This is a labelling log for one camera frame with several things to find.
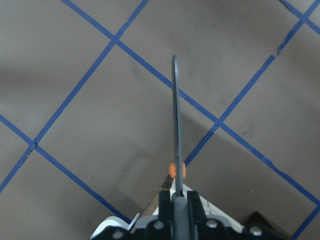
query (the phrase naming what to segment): orange pivot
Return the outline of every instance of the orange pivot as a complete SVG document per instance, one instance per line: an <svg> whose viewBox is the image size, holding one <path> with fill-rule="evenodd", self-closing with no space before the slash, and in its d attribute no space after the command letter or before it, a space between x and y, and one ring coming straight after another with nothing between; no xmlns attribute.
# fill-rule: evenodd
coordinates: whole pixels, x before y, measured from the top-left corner
<svg viewBox="0 0 320 240"><path fill-rule="evenodd" d="M173 162L170 164L169 167L169 175L171 178L175 179L177 177L177 167L176 164ZM186 179L187 173L186 173L186 164L182 163L182 178Z"/></svg>

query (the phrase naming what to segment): bolt head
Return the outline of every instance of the bolt head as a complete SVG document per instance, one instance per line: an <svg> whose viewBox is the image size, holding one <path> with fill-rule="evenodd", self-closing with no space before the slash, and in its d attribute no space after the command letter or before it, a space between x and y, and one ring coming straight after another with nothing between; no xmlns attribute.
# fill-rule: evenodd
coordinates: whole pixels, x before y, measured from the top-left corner
<svg viewBox="0 0 320 240"><path fill-rule="evenodd" d="M216 227L218 227L218 222L214 219L209 219L206 221L206 226L211 229L215 229Z"/></svg>
<svg viewBox="0 0 320 240"><path fill-rule="evenodd" d="M261 228L259 228L257 226L252 226L249 229L249 233L252 234L253 236L261 236L262 230L261 230Z"/></svg>
<svg viewBox="0 0 320 240"><path fill-rule="evenodd" d="M119 240L119 239L122 239L124 235L125 234L122 231L117 230L112 234L112 238L115 240Z"/></svg>
<svg viewBox="0 0 320 240"><path fill-rule="evenodd" d="M153 227L156 229L156 230L160 230L160 229L163 229L165 227L164 223L162 221L156 221L154 224L153 224Z"/></svg>

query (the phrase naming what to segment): concrete floor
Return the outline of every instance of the concrete floor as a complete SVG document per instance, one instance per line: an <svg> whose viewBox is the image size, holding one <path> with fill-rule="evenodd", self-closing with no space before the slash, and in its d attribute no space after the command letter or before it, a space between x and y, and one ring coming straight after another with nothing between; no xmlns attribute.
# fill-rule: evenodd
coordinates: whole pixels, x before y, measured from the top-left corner
<svg viewBox="0 0 320 240"><path fill-rule="evenodd" d="M88 239L147 207L174 160L173 53L185 183L318 239L319 3L1 1L1 239Z"/></svg>

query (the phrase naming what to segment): blue tape line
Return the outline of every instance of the blue tape line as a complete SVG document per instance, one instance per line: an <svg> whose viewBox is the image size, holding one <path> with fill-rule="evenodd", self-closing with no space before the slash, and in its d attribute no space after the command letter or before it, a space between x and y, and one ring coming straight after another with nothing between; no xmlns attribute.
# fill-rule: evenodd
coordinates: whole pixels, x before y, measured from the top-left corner
<svg viewBox="0 0 320 240"><path fill-rule="evenodd" d="M287 8L290 12L292 12L298 19L302 20L305 18L305 16L299 12L294 6L292 6L287 0L279 0L280 3L282 3L285 8Z"/></svg>
<svg viewBox="0 0 320 240"><path fill-rule="evenodd" d="M297 31L301 28L304 22L310 22L308 17L313 13L313 11L317 8L317 6L320 4L320 0L315 0L311 6L307 9L307 11L302 15L298 10L296 10L291 4L289 4L286 0L280 0L280 2L289 9L293 14L295 14L298 18L299 21L293 26L293 28L289 31L289 33L286 35L283 43L280 45L278 48L278 55L281 53L281 51L284 49L284 47L288 44L288 42L292 39L292 37L297 33ZM312 29L316 29L316 32L318 31L318 28L315 27L315 24L310 24L309 25Z"/></svg>
<svg viewBox="0 0 320 240"><path fill-rule="evenodd" d="M111 41L108 43L108 45L104 48L104 50L100 53L98 58L94 61L94 63L91 65L91 67L88 69L88 71L83 75L81 80L77 83L77 85L74 87L74 89L70 92L70 94L66 97L66 99L63 101L63 103L59 106L59 108L55 111L53 116L49 119L49 121L45 124L43 129L39 132L39 134L35 138L35 142L38 144L40 140L43 138L43 136L48 132L50 127L55 123L57 118L61 115L61 113L64 111L64 109L69 105L69 103L72 101L72 99L76 96L76 94L80 91L80 89L83 87L83 85L87 82L87 80L90 78L90 76L94 73L94 71L98 68L98 66L101 64L101 62L105 59L105 57L108 55L108 53L111 51L111 49L114 47L114 45L117 43L119 38L125 33L125 31L128 29L130 24L135 20L135 18L138 16L138 14L141 12L141 10L146 6L149 0L143 0L133 11L131 16L129 17L128 21L122 25L122 27L118 30L118 32L114 35L114 37L111 39Z"/></svg>
<svg viewBox="0 0 320 240"><path fill-rule="evenodd" d="M320 206L317 206L310 215L303 221L303 223L298 227L298 229L294 232L292 237L296 239L300 236L300 234L306 229L306 227L312 222L313 219L318 215L320 212Z"/></svg>
<svg viewBox="0 0 320 240"><path fill-rule="evenodd" d="M292 12L297 18L299 18L301 21L303 21L305 24L307 24L312 30L314 30L318 35L320 35L320 27L318 27L315 23L310 21L305 15L303 15L301 12L299 12L294 6L292 6L289 2L286 0L279 0L290 12Z"/></svg>
<svg viewBox="0 0 320 240"><path fill-rule="evenodd" d="M73 11L75 11L77 14L79 14L81 17L83 17L85 20L87 20L91 25L93 25L97 30L99 30L101 33L103 33L107 38L112 39L114 35L105 29L99 22L97 22L95 19L93 19L91 16L89 16L85 11L83 11L80 7L75 5L70 0L61 0L64 4L66 4L69 8L71 8Z"/></svg>
<svg viewBox="0 0 320 240"><path fill-rule="evenodd" d="M82 180L80 180L76 175L74 175L71 171L69 171L66 167L64 167L60 162L55 160L51 155L49 155L45 150L43 150L40 146L37 146L35 150L41 154L45 159L47 159L51 164L53 164L57 169L67 175L72 181L74 181L79 187L85 190L88 194L94 197L99 203L109 209L116 216L124 220L126 223L131 223L131 220L123 215L119 210L117 210L114 206L112 206L107 200L105 200L98 193L93 191L87 184L85 184Z"/></svg>
<svg viewBox="0 0 320 240"><path fill-rule="evenodd" d="M0 184L0 193L5 189L11 179L16 175L18 170L21 166L25 163L26 159L28 158L29 154L34 150L34 146L30 145L25 152L20 157L19 161L13 166L9 174L5 177L5 179Z"/></svg>
<svg viewBox="0 0 320 240"><path fill-rule="evenodd" d="M314 10L318 7L318 5L320 4L320 0L315 0L311 6L306 10L306 12L304 13L304 16L306 18L309 18L310 15L314 12Z"/></svg>
<svg viewBox="0 0 320 240"><path fill-rule="evenodd" d="M189 156L184 160L186 167L188 167L188 165L192 162L192 160L196 157L196 155L200 152L200 150L205 146L205 144L209 141L209 139L215 134L218 128L219 128L219 124L217 122L204 135L201 141L195 146L195 148L192 150Z"/></svg>
<svg viewBox="0 0 320 240"><path fill-rule="evenodd" d="M293 186L301 194L303 194L306 198L308 198L311 202L313 202L316 205L320 205L320 201L315 196L313 196L310 192L308 192L305 188L303 188L298 182L296 182L294 179L292 179L289 175L280 171L267 157L265 157L261 152L259 152L256 148L254 148L251 144L249 144L246 140L244 140L241 136L239 136L236 132L234 132L230 127L228 127L223 122L220 124L220 127L225 132L227 132L231 137L233 137L238 143L240 143L248 151L250 151L258 159L260 159L264 164L266 164L274 172L276 172L278 175L280 175L291 186Z"/></svg>
<svg viewBox="0 0 320 240"><path fill-rule="evenodd" d="M313 31L315 31L317 34L320 35L320 27L318 27L316 24L314 24L312 21L310 21L309 19L307 19L307 21L305 22L305 24L307 24Z"/></svg>
<svg viewBox="0 0 320 240"><path fill-rule="evenodd" d="M301 28L304 23L299 20L293 28L289 31L289 33L285 36L284 41L281 43L280 47L278 48L278 55L282 52L285 46L289 43L289 41L293 38L293 36L297 33L297 31Z"/></svg>
<svg viewBox="0 0 320 240"><path fill-rule="evenodd" d="M210 130L204 135L201 141L195 146L189 156L185 159L184 163L188 166L196 155L200 152L200 150L205 146L208 140L215 134L216 130L219 128L220 124L226 120L226 118L230 115L230 113L235 109L238 103L244 98L244 96L249 92L249 90L253 87L253 85L257 82L260 76L267 70L270 64L274 61L276 57L271 55L269 56L262 67L253 75L253 77L249 80L249 82L244 86L244 88L240 91L240 93L234 98L231 104L227 107L227 109L223 112L221 117L215 120L215 124L210 128Z"/></svg>
<svg viewBox="0 0 320 240"><path fill-rule="evenodd" d="M63 0L63 2L78 13L82 18L87 20L92 26L94 26L97 30L99 30L103 35L107 38L111 39L114 35L108 31L104 26L102 26L99 22L94 20L89 14L80 9L77 5L75 5L70 0ZM145 61L142 57L136 54L130 47L124 44L121 40L117 42L117 45L130 57L132 57L135 61L137 61L140 65L142 65L146 70L148 70L152 75L158 78L162 83L164 83L167 87L172 89L172 82L168 80L164 75L162 75L158 70L156 70L153 66L151 66L147 61ZM208 119L213 121L214 123L218 120L216 116L210 113L207 109L205 109L202 105L200 105L197 101L192 99L188 94L184 91L180 90L180 97L186 100L190 105L192 105L195 109L197 109L200 113L206 116Z"/></svg>
<svg viewBox="0 0 320 240"><path fill-rule="evenodd" d="M275 60L275 56L269 56L266 61L263 63L262 67L253 75L250 81L244 86L241 92L235 97L232 103L228 106L228 108L224 111L224 113L219 118L221 122L226 120L226 118L230 115L230 113L235 109L238 103L244 98L244 96L249 92L249 90L253 87L253 85L257 82L260 76L267 70L270 64Z"/></svg>
<svg viewBox="0 0 320 240"><path fill-rule="evenodd" d="M27 144L32 145L34 143L27 135L25 135L19 128L17 128L14 124L12 124L9 120L7 120L2 115L0 115L0 122L2 122L9 129L11 129L15 134L17 134Z"/></svg>

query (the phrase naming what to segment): dark object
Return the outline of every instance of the dark object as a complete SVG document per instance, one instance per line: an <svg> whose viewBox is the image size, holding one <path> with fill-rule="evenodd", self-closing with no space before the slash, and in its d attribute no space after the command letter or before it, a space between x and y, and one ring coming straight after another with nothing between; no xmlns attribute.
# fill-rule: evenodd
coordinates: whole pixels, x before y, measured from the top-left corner
<svg viewBox="0 0 320 240"><path fill-rule="evenodd" d="M242 233L234 231L226 218L205 215L196 191L187 192L187 206L190 224L185 227L190 234L182 238L180 236L179 240L292 240L262 224L248 225L244 227ZM120 227L108 226L93 240L173 240L175 239L173 212L169 191L161 191L159 216L140 218L133 234Z"/></svg>
<svg viewBox="0 0 320 240"><path fill-rule="evenodd" d="M245 225L251 225L251 224L262 224L265 225L271 229L274 229L273 226L258 212L255 211L252 213L245 221Z"/></svg>

